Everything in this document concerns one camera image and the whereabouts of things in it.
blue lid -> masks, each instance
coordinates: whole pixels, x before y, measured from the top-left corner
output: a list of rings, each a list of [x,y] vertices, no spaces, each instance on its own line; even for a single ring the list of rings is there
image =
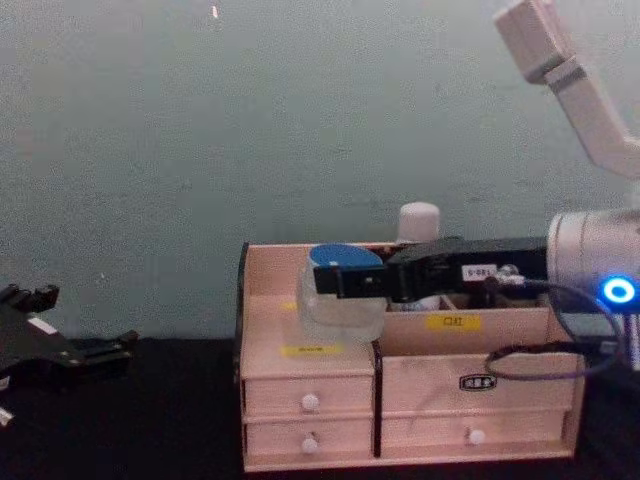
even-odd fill
[[[343,243],[327,243],[311,249],[309,258],[319,267],[368,267],[382,265],[382,259],[366,248]]]

white bottle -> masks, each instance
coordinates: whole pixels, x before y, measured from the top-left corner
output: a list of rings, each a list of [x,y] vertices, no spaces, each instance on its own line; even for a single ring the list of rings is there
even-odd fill
[[[427,243],[440,235],[440,209],[424,202],[407,203],[400,209],[396,244]],[[415,312],[440,309],[440,296],[435,295],[410,303],[391,303],[392,312]]]

yellow label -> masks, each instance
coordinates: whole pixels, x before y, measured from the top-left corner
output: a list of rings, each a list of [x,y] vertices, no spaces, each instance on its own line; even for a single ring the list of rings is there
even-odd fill
[[[283,357],[296,357],[300,355],[337,355],[342,353],[342,345],[303,345],[299,347],[281,347]]]
[[[477,332],[482,330],[482,317],[468,313],[432,313],[427,315],[427,330]]]
[[[285,312],[295,312],[298,309],[296,302],[284,302],[282,304],[282,310]]]

white sticker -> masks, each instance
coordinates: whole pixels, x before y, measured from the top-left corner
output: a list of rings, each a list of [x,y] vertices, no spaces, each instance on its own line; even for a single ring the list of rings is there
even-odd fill
[[[29,319],[29,323],[36,328],[39,328],[47,335],[53,335],[54,333],[58,333],[58,331],[49,325],[47,322],[38,317],[31,317]]]
[[[498,271],[497,265],[463,265],[462,280],[465,282],[481,282]]]

cable connector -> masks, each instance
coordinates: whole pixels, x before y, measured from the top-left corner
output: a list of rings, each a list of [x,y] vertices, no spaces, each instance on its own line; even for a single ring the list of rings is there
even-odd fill
[[[526,278],[520,275],[515,265],[503,265],[492,276],[487,277],[484,286],[487,291],[497,293],[503,287],[524,287]]]

